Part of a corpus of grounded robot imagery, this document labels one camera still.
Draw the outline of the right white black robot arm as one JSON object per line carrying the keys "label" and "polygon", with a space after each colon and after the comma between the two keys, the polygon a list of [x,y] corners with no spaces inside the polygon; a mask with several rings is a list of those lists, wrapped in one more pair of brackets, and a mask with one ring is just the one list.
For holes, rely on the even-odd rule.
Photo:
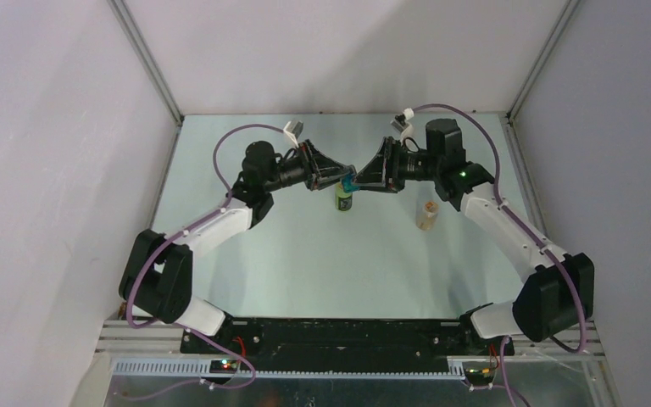
{"label": "right white black robot arm", "polygon": [[465,316],[459,343],[481,354],[495,337],[524,335],[541,342],[593,315],[594,264],[569,254],[520,218],[496,191],[495,178],[469,161],[454,119],[426,124],[426,145],[383,139],[375,157],[353,178],[360,190],[397,193],[406,181],[431,181],[437,196],[478,225],[495,242],[523,283],[511,302],[483,305]]}

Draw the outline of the green lidded black jar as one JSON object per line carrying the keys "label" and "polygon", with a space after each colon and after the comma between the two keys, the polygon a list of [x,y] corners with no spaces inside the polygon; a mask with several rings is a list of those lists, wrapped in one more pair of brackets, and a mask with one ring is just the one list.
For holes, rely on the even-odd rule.
{"label": "green lidded black jar", "polygon": [[353,194],[351,192],[346,192],[341,188],[337,188],[335,191],[336,196],[336,207],[339,211],[349,211],[353,206]]}

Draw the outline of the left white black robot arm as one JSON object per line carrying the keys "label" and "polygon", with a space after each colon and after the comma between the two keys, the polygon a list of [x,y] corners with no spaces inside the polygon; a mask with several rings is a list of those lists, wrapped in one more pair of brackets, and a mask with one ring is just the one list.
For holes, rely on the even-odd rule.
{"label": "left white black robot arm", "polygon": [[355,168],[335,161],[306,140],[286,155],[265,141],[251,143],[242,169],[224,202],[170,237],[147,229],[136,236],[119,295],[127,313],[139,309],[156,321],[201,332],[201,341],[214,353],[234,342],[224,324],[227,313],[193,292],[194,260],[228,239],[255,227],[273,207],[272,193],[297,184],[318,191],[352,175]]}

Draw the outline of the clear pill bottle gold lid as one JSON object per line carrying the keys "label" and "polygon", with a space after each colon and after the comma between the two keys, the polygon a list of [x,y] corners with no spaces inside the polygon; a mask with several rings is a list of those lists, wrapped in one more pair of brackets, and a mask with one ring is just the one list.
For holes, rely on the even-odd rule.
{"label": "clear pill bottle gold lid", "polygon": [[416,226],[422,231],[429,231],[436,224],[438,213],[438,203],[432,200],[424,202],[416,213]]}

